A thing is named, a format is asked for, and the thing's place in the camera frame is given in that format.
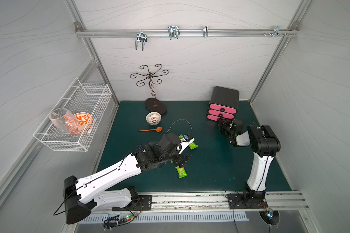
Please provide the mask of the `black pink drawer cabinet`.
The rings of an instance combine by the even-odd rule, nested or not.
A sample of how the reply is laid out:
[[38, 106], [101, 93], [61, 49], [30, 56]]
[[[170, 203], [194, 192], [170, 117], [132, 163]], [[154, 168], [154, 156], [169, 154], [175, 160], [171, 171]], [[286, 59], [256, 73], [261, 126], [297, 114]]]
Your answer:
[[233, 120], [238, 112], [240, 92], [238, 90], [216, 86], [209, 102], [207, 119], [219, 118]]

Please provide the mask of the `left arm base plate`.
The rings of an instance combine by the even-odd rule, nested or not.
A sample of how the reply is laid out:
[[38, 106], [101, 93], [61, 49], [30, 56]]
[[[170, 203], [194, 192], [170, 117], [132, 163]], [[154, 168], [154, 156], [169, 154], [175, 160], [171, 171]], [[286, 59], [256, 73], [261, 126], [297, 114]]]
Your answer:
[[113, 207], [112, 211], [149, 211], [152, 208], [152, 198], [152, 195], [139, 195], [134, 197], [126, 207]]

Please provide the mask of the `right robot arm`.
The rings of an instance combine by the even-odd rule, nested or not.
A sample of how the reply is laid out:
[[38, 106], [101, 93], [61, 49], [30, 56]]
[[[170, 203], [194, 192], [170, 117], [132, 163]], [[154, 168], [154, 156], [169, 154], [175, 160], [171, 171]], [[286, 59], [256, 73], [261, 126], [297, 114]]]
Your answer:
[[219, 118], [217, 124], [220, 132], [228, 137], [232, 146], [251, 146], [253, 151], [253, 165], [242, 201], [247, 203], [264, 199], [269, 167], [281, 149], [278, 137], [268, 125], [249, 125], [247, 130], [242, 132], [244, 126], [236, 124], [231, 119]]

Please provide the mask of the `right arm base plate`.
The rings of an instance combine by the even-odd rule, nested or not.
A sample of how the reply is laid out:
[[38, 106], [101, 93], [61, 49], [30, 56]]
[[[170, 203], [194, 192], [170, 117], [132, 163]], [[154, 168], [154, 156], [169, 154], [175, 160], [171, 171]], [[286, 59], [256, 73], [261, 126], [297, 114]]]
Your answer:
[[267, 209], [268, 204], [266, 199], [252, 199], [245, 198], [243, 194], [237, 193], [227, 193], [225, 195], [227, 198], [228, 207], [231, 210], [238, 209]]

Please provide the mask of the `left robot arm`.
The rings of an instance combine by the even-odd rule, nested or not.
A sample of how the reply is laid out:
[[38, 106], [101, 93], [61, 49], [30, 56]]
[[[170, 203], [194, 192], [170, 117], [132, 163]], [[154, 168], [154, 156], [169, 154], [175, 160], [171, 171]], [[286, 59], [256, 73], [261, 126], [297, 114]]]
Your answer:
[[159, 142], [135, 147], [125, 158], [95, 174], [83, 178], [70, 176], [64, 180], [63, 203], [66, 223], [72, 225], [105, 207], [124, 209], [135, 206], [139, 195], [133, 186], [104, 191], [131, 177], [159, 168], [167, 162], [182, 168], [190, 160], [183, 151], [194, 142], [188, 135], [165, 134]]

